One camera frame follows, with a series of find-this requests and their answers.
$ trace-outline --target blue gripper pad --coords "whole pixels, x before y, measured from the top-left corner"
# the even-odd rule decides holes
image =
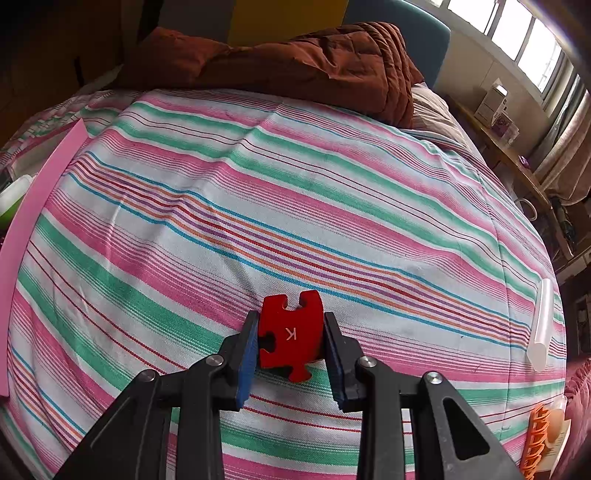
[[[258,355],[258,313],[252,319],[252,326],[242,355],[242,362],[238,369],[238,389],[236,391],[236,406],[242,408],[251,394],[252,377],[255,375],[256,358]]]
[[[330,334],[330,329],[326,324],[326,317],[324,318],[324,361],[326,362],[326,370],[329,375],[330,389],[332,390],[333,399],[343,408],[345,401],[345,386],[343,384],[343,367],[340,364],[339,356],[337,354],[335,341]]]

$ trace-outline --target yellow wall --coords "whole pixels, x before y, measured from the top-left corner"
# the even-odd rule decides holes
[[[348,0],[236,0],[228,43],[285,41],[343,21]]]

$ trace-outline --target brown blanket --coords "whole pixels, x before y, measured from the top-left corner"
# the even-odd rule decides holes
[[[411,86],[423,81],[397,27],[344,25],[284,43],[230,47],[156,28],[125,63],[117,87],[233,88],[348,108],[411,128]]]

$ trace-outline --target white plastic rod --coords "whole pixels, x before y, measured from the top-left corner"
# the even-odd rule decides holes
[[[549,278],[544,278],[538,285],[530,344],[527,348],[527,358],[537,372],[542,372],[546,368],[548,348],[554,331],[553,325],[554,287]]]

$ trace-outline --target curtain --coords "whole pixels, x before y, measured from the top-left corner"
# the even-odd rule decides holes
[[[556,145],[560,135],[573,119],[587,90],[579,75],[574,75],[569,81],[567,89],[566,96],[561,100],[561,104],[559,103],[560,109],[556,108],[555,113],[550,117],[552,120],[550,130],[528,158],[528,162],[533,168],[537,168]]]
[[[570,122],[534,172],[563,205],[583,200],[591,187],[591,97],[585,91]]]

